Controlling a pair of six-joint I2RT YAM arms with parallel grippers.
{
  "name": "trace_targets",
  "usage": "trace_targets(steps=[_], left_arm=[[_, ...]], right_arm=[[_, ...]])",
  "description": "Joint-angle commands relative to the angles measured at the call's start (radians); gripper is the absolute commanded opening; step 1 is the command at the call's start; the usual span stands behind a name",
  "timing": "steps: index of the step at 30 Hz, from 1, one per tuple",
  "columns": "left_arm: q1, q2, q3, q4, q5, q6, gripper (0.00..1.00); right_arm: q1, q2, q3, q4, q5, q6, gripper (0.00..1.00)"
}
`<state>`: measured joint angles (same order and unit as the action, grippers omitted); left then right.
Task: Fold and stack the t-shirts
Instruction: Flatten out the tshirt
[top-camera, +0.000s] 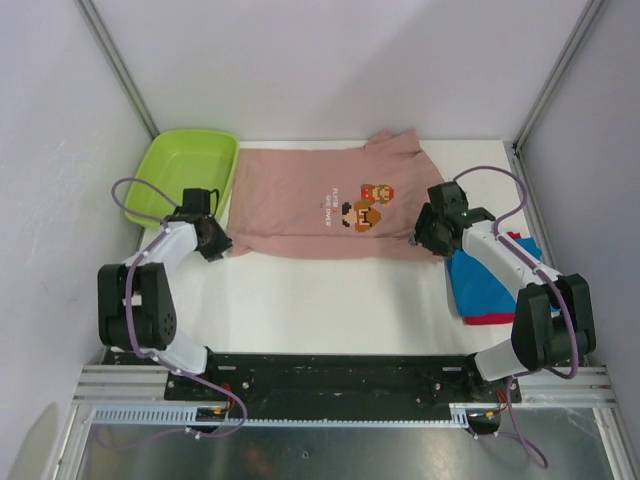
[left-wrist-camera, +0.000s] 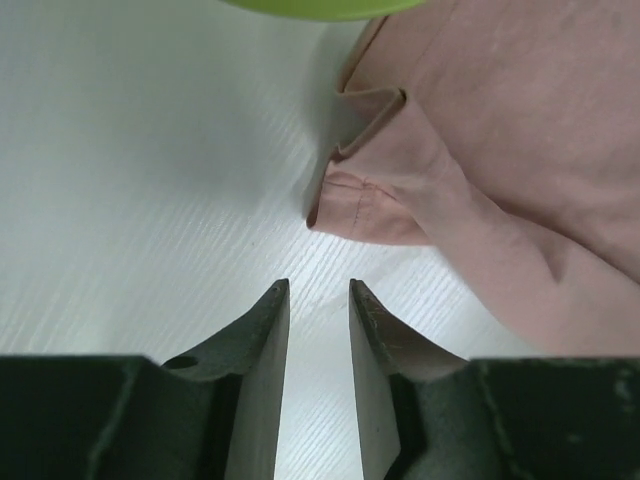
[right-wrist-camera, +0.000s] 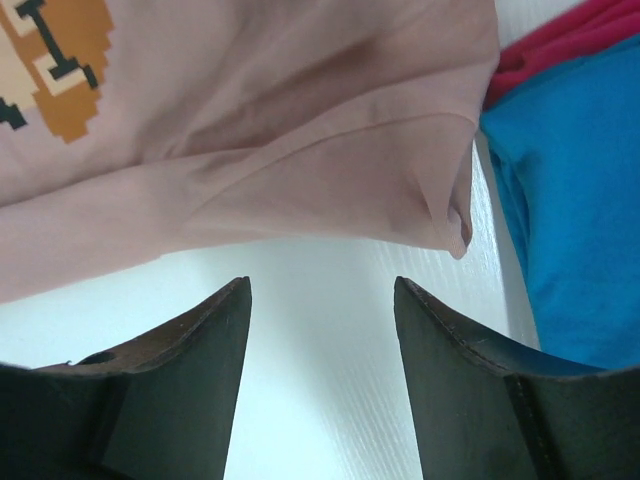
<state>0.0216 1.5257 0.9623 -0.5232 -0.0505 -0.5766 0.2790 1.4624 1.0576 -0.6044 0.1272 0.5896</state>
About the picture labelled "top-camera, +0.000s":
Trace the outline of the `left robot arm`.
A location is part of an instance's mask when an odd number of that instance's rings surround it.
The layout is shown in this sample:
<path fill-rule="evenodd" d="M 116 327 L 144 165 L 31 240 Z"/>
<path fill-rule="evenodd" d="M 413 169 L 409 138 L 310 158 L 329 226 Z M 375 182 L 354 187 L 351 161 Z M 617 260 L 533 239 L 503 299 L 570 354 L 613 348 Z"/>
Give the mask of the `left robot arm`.
<path fill-rule="evenodd" d="M 193 253 L 213 262 L 230 252 L 232 240 L 215 218 L 219 200 L 216 189 L 185 189 L 147 246 L 97 274 L 102 344 L 188 374 L 187 389 L 202 400 L 219 392 L 221 376 L 207 366 L 207 348 L 179 330 L 169 272 Z"/>

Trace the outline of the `pink t-shirt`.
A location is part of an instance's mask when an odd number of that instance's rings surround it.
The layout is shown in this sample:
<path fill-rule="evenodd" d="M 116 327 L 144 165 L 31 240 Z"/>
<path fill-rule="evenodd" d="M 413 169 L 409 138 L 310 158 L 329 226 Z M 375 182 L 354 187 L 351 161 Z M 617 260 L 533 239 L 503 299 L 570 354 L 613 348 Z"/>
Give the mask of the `pink t-shirt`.
<path fill-rule="evenodd" d="M 347 149 L 244 149 L 226 227 L 231 253 L 433 263 L 410 238 L 442 180 L 413 130 Z"/>

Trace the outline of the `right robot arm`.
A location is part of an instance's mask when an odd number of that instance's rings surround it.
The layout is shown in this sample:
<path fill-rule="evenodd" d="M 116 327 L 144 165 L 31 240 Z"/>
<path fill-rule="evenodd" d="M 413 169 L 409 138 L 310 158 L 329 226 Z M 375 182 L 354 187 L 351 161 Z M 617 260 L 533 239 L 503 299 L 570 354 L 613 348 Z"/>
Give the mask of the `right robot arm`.
<path fill-rule="evenodd" d="M 500 232 L 490 212 L 468 206 L 458 183 L 441 183 L 428 195 L 411 243 L 443 258 L 466 253 L 515 301 L 510 338 L 472 355 L 475 367 L 461 376 L 463 393 L 484 401 L 496 391 L 497 380 L 541 370 L 574 378 L 580 359 L 596 347 L 588 282 L 579 274 L 561 274 Z"/>

